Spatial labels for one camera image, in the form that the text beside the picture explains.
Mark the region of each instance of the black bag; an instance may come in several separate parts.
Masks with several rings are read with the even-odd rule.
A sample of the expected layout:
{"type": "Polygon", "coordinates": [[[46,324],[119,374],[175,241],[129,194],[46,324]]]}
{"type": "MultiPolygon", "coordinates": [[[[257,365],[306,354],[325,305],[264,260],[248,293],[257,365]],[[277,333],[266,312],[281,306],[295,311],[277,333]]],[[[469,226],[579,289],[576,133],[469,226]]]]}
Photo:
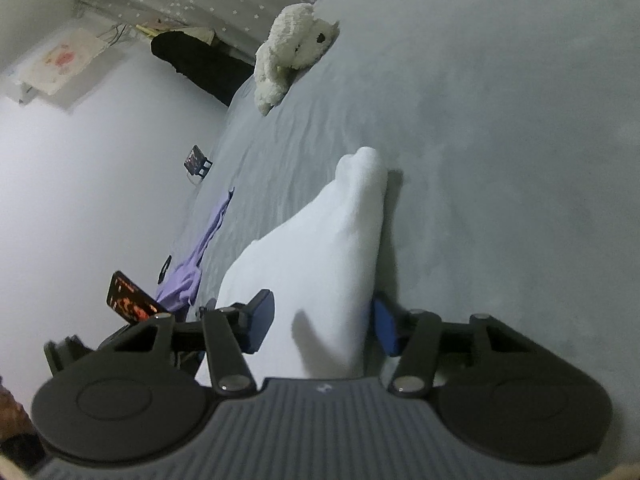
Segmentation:
{"type": "Polygon", "coordinates": [[[158,34],[151,52],[227,106],[254,73],[251,65],[181,31],[158,34]]]}

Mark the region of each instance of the round black pad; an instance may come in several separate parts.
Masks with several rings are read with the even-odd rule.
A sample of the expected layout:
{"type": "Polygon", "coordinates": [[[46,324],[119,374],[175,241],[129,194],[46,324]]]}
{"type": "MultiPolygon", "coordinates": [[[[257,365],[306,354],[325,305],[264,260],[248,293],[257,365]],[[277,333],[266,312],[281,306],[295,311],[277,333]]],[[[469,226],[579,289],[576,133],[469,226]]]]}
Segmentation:
{"type": "Polygon", "coordinates": [[[34,424],[81,461],[143,460],[179,443],[200,421],[203,388],[145,353],[95,352],[56,374],[33,399],[34,424]]]}
{"type": "Polygon", "coordinates": [[[610,421],[602,387],[533,354],[509,354],[453,377],[438,395],[444,424],[482,452],[550,464],[596,451],[610,421]]]}

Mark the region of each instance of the logo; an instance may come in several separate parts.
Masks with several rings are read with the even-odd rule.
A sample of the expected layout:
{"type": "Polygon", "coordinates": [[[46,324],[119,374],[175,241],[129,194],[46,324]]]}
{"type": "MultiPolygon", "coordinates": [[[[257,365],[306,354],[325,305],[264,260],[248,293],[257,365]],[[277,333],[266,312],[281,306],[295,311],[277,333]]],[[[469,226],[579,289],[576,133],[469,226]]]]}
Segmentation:
{"type": "Polygon", "coordinates": [[[320,386],[316,386],[316,391],[323,395],[328,394],[333,389],[334,387],[330,384],[321,384],[320,386]]]}

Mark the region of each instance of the black device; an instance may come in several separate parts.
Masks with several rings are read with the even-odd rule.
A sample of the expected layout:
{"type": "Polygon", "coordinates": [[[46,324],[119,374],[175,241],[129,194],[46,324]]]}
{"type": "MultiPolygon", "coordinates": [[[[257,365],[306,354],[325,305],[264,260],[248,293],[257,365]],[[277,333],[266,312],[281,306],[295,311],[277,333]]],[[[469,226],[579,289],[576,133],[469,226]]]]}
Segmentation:
{"type": "Polygon", "coordinates": [[[167,310],[121,271],[111,277],[107,305],[129,323],[139,323],[167,310]]]}
{"type": "Polygon", "coordinates": [[[211,169],[211,161],[204,156],[204,153],[202,153],[202,150],[197,145],[194,145],[191,153],[184,161],[184,167],[190,175],[205,178],[211,169]]]}
{"type": "Polygon", "coordinates": [[[401,356],[388,386],[376,377],[273,378],[258,389],[241,352],[259,349],[273,319],[273,296],[261,295],[250,306],[205,312],[199,323],[151,318],[58,371],[33,402],[53,455],[37,477],[593,480],[602,473],[596,452],[611,417],[603,388],[497,319],[446,323],[376,296],[376,336],[386,354],[401,356]],[[207,351],[210,388],[167,359],[196,348],[207,351]],[[463,367],[433,386],[438,361],[452,352],[463,367]]]}
{"type": "Polygon", "coordinates": [[[166,273],[169,270],[170,265],[171,265],[171,255],[169,254],[167,259],[164,261],[164,264],[162,264],[162,269],[160,269],[160,274],[158,274],[158,285],[164,282],[164,277],[166,276],[166,273]]]}

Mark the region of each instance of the gray ribbed base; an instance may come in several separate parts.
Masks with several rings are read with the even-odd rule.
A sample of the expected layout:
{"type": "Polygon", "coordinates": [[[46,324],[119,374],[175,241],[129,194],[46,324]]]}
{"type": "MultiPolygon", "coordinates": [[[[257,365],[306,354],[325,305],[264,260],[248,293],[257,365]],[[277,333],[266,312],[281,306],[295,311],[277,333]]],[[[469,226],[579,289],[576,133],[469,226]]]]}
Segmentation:
{"type": "Polygon", "coordinates": [[[589,456],[557,466],[514,465],[469,449],[431,407],[401,400],[376,378],[271,380],[230,400],[182,449],[152,463],[92,470],[53,460],[44,480],[593,480],[589,456]]]}

